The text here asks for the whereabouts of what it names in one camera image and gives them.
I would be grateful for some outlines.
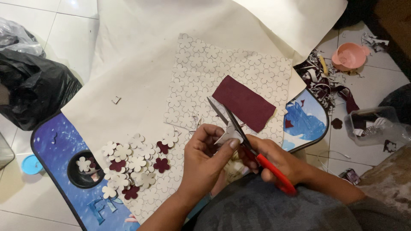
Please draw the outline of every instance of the flower pattern sheet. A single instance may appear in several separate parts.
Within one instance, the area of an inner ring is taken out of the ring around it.
[[[180,34],[164,122],[193,130],[202,118],[204,123],[225,127],[207,97],[211,97],[223,78],[230,75],[277,108],[258,134],[248,126],[243,127],[244,132],[262,139],[270,138],[281,145],[291,62],[284,57],[254,51],[222,49]],[[222,105],[212,97],[211,100],[227,118]]]

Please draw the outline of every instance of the forearm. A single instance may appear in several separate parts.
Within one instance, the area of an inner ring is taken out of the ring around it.
[[[180,230],[185,218],[198,203],[178,191],[171,195],[138,229],[138,231]]]
[[[346,205],[365,198],[365,194],[360,189],[346,180],[311,165],[306,169],[306,177],[302,183],[311,190],[329,195]]]

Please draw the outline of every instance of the clear plastic bag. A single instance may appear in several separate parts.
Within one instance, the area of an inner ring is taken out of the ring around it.
[[[46,57],[42,46],[34,35],[22,25],[0,17],[0,51],[4,49]]]

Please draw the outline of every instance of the fingernail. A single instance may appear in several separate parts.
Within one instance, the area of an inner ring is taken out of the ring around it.
[[[239,139],[233,139],[232,141],[230,141],[230,148],[237,149],[239,144],[240,144]]]
[[[256,163],[256,162],[251,162],[251,163],[250,163],[250,167],[251,167],[252,169],[256,169],[256,168],[257,168],[257,163]]]

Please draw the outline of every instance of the pink plastic container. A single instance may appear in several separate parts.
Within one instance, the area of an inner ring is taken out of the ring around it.
[[[332,64],[341,71],[349,71],[364,65],[367,55],[369,49],[366,46],[346,42],[332,55]]]

